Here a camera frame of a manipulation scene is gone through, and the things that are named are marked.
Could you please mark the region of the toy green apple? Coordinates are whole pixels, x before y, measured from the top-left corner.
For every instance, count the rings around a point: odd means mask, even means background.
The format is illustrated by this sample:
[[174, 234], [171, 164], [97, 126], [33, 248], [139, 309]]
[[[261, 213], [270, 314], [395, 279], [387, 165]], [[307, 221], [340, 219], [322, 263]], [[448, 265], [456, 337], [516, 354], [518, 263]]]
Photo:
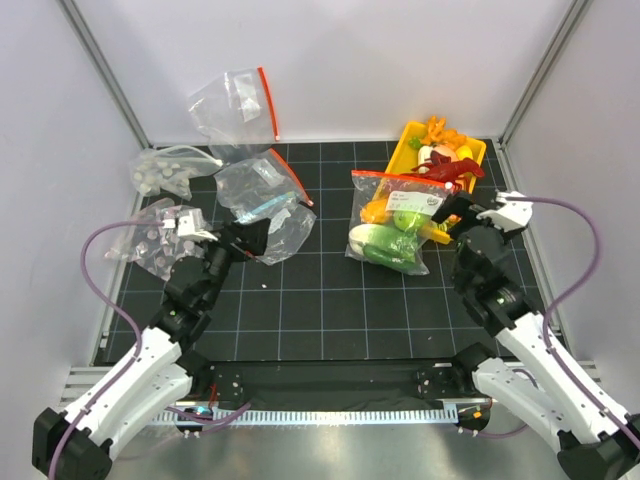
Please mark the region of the toy green apple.
[[396, 228], [407, 233], [417, 233], [431, 220], [429, 215], [413, 212], [397, 210], [393, 213], [393, 222]]

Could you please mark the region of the toy green lettuce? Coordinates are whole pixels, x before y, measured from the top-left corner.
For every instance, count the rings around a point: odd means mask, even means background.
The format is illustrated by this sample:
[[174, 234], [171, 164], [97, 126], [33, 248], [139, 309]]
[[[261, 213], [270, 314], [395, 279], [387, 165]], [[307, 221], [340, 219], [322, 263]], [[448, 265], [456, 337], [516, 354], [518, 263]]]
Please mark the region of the toy green lettuce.
[[396, 270], [413, 270], [421, 265], [421, 243], [415, 234], [393, 226], [361, 224], [350, 229], [346, 255]]

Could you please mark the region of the toy small orange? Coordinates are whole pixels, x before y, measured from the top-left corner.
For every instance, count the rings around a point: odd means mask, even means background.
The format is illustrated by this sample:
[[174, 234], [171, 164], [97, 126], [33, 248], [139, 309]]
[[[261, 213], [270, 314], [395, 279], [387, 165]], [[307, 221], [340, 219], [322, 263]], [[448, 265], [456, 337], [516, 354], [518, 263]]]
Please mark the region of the toy small orange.
[[387, 209], [386, 198], [372, 200], [360, 210], [360, 219], [367, 224], [385, 224], [392, 215], [393, 212]]

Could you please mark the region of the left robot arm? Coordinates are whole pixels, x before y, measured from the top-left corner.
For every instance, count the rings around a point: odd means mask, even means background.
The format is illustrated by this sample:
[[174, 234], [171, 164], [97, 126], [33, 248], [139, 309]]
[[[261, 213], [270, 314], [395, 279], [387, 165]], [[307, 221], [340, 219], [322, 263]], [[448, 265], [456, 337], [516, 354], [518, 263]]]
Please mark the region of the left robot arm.
[[62, 411], [42, 411], [33, 426], [32, 464], [49, 479], [104, 479], [122, 449], [176, 401], [200, 400], [212, 386], [210, 362], [193, 346], [211, 322], [231, 266], [254, 260], [267, 248], [270, 221], [203, 224], [191, 209], [154, 222], [179, 238], [204, 245], [202, 257], [177, 260], [163, 302], [140, 328], [118, 305], [131, 327], [133, 347], [99, 381]]

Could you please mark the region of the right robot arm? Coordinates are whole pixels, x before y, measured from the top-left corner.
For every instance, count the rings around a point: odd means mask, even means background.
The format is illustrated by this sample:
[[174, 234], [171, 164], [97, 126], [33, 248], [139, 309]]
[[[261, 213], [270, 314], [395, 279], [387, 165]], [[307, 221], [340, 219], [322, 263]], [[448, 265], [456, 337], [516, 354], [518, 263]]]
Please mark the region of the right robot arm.
[[455, 215], [451, 281], [471, 319], [523, 364], [523, 379], [477, 343], [459, 352], [450, 372], [453, 389], [477, 392], [503, 404], [555, 453], [571, 479], [620, 479], [639, 464], [639, 417], [611, 398], [553, 334], [554, 309], [591, 277], [595, 253], [582, 276], [540, 311], [505, 272], [507, 245], [533, 216], [537, 198], [499, 192], [497, 208], [486, 209], [464, 191], [436, 210], [437, 223]]

